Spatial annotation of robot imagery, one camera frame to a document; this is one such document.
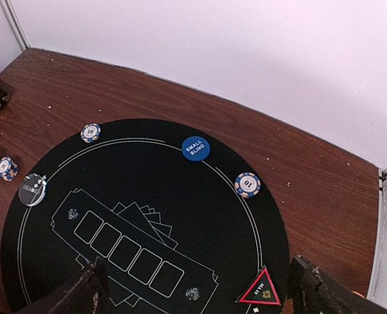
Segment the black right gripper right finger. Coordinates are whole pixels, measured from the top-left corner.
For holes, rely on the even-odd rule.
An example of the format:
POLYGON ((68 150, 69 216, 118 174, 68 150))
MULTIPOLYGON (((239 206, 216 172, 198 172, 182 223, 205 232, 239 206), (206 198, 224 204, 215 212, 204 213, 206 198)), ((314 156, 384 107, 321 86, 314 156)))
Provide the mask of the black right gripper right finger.
POLYGON ((295 313, 381 314, 387 309, 347 289, 309 259, 295 255, 287 273, 295 313))

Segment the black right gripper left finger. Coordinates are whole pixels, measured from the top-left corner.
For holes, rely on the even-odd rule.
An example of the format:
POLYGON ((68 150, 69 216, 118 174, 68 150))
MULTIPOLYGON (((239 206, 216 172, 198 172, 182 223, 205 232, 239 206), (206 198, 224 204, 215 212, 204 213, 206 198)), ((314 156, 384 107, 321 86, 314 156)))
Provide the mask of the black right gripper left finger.
POLYGON ((63 285, 19 313, 107 313, 107 270, 105 261, 82 269, 63 285))

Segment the red triangular all-in marker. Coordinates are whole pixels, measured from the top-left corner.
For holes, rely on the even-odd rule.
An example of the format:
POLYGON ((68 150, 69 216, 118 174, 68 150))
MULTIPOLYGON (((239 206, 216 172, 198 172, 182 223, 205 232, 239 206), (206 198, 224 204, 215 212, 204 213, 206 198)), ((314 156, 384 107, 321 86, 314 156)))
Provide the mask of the red triangular all-in marker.
POLYGON ((266 266, 263 266, 248 287, 235 299, 236 303, 281 305, 280 298, 266 266))

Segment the clear acrylic dealer button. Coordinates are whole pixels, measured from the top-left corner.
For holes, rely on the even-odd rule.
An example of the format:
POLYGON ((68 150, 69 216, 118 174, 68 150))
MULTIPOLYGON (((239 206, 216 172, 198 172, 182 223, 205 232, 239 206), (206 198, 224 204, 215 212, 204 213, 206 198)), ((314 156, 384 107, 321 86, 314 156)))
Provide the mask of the clear acrylic dealer button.
POLYGON ((45 177, 30 173, 24 177, 19 189, 19 200, 28 207, 38 205, 46 194, 46 180, 45 177))

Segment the blue cream 10 chip stack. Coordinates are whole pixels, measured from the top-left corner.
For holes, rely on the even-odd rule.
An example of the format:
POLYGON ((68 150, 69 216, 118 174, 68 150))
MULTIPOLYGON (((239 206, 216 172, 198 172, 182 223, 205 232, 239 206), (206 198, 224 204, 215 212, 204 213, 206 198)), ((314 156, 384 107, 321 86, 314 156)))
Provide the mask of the blue cream 10 chip stack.
POLYGON ((5 181, 12 181, 18 174, 18 165, 11 157, 5 156, 0 160, 0 178, 5 181))

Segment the blue small blind button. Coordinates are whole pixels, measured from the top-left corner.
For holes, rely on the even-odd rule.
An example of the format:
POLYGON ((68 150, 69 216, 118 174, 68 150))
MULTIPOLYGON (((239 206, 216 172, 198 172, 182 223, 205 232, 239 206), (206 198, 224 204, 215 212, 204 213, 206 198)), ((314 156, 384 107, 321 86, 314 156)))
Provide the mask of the blue small blind button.
POLYGON ((210 155, 211 146, 201 136, 191 136, 184 140, 181 146, 183 156, 191 162, 201 162, 210 155))

